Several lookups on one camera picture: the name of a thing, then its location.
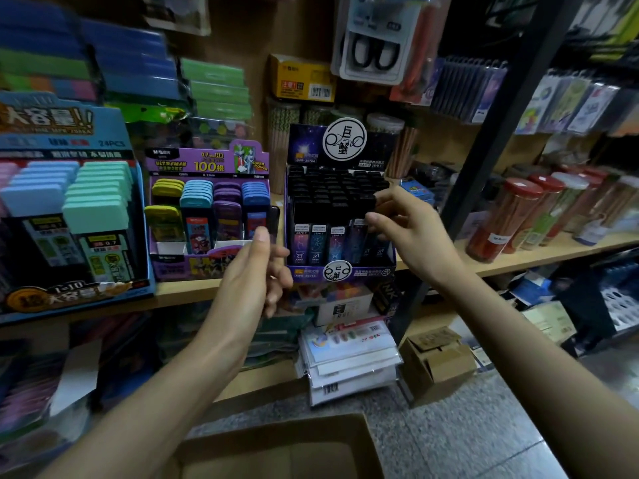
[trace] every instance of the tiled floor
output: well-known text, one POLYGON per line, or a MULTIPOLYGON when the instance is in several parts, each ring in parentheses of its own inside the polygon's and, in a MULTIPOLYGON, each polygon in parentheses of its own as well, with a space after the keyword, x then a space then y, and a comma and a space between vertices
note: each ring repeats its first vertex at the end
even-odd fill
MULTIPOLYGON (((639 344, 583 359, 639 408, 639 344)), ((278 420, 363 412, 388 478, 565 478, 562 468, 496 373, 475 377, 441 402, 409 410, 399 387, 347 397, 311 410, 306 395, 201 425, 191 436, 278 420)))

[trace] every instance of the hand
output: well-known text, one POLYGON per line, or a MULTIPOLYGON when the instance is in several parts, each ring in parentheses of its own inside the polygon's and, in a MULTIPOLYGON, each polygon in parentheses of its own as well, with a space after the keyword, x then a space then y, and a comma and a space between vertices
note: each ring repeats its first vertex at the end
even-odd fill
POLYGON ((375 193, 375 212, 366 214, 374 232, 392 241, 399 256, 419 278, 438 286, 464 265, 435 209, 401 186, 375 193))
POLYGON ((240 250, 224 273, 194 343, 204 348, 218 343, 231 346, 229 358, 241 366, 260 316, 271 317, 283 288, 293 285, 291 271, 282 261, 288 254, 284 247, 271 246, 265 227, 256 228, 253 241, 240 250))

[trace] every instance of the fingernail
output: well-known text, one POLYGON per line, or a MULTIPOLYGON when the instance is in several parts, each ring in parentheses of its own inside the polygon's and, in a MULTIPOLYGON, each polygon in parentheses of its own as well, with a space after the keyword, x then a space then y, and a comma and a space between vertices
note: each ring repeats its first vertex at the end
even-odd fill
POLYGON ((258 227, 255 229, 255 233, 253 234, 253 240, 258 242, 268 242, 268 230, 266 227, 258 227))

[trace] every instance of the scissors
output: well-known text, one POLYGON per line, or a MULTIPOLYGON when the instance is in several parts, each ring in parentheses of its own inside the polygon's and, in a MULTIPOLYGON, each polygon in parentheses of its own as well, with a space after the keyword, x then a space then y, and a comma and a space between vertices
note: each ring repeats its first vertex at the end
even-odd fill
POLYGON ((368 35, 362 34, 354 34, 353 41, 351 42, 351 55, 353 55, 353 64, 356 67, 366 68, 371 65, 371 63, 375 64, 375 67, 378 70, 390 70, 397 63, 397 59, 399 58, 399 53, 401 51, 401 45, 399 43, 390 42, 386 40, 382 40, 379 38, 369 37, 368 35), (365 59, 362 60, 361 57, 357 57, 357 44, 363 43, 366 46, 365 59), (382 52, 387 47, 392 48, 392 56, 390 58, 390 62, 382 65, 380 58, 382 52))

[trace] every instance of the circular white logo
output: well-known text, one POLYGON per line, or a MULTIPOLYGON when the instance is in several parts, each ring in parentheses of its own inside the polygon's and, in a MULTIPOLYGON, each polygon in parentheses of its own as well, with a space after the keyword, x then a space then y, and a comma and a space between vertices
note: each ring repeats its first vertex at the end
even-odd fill
POLYGON ((331 282, 340 282, 346 279, 353 271, 353 266, 345 260, 333 260, 324 267, 324 279, 331 282))
POLYGON ((363 124, 352 117, 343 117, 326 129, 321 143, 329 158, 348 161, 362 152, 366 140, 366 128, 363 124))

